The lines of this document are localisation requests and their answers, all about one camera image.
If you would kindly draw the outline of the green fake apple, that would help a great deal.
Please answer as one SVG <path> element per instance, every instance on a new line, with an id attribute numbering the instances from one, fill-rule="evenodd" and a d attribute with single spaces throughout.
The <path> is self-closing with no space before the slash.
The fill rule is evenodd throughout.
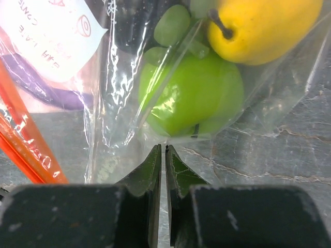
<path id="1" fill-rule="evenodd" d="M 185 56 L 176 70 L 146 63 L 140 73 L 139 103 L 147 106 L 167 75 L 164 90 L 146 118 L 159 135 L 181 137 L 218 132 L 243 110 L 244 83 L 236 64 L 214 52 Z"/>

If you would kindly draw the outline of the dark purple fake eggplant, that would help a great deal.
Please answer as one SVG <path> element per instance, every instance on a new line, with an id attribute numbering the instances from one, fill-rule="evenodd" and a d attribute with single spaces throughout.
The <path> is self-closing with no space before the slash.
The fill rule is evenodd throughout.
<path id="1" fill-rule="evenodd" d="M 204 58 L 209 48 L 189 4 L 191 1 L 108 1 L 115 45 L 155 66 L 183 50 Z"/>

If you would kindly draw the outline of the clear zip top bag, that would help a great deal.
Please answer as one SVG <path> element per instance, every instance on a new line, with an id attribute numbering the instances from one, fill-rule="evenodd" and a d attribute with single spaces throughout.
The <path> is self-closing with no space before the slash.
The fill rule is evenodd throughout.
<path id="1" fill-rule="evenodd" d="M 1 1 L 1 150 L 102 183 L 154 143 L 272 131 L 329 42 L 330 1 Z"/>

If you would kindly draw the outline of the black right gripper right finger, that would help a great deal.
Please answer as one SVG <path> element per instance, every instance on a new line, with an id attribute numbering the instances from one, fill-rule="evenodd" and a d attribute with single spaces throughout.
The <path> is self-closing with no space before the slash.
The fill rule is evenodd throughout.
<path id="1" fill-rule="evenodd" d="M 172 247 L 330 247 L 312 198 L 290 185 L 208 184 L 165 150 Z"/>

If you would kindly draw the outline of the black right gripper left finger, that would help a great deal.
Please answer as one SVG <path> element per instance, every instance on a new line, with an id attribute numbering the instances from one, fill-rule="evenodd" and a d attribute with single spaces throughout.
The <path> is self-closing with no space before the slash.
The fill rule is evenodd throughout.
<path id="1" fill-rule="evenodd" d="M 30 184 L 2 199 L 1 247 L 157 247 L 161 145 L 115 184 Z"/>

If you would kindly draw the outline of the yellow fake pear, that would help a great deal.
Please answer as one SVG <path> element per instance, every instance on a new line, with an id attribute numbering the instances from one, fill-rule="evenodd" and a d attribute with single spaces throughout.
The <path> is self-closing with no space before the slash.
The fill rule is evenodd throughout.
<path id="1" fill-rule="evenodd" d="M 221 58 L 262 65 L 286 54 L 316 23 L 323 1 L 220 1 L 207 12 L 207 39 Z"/>

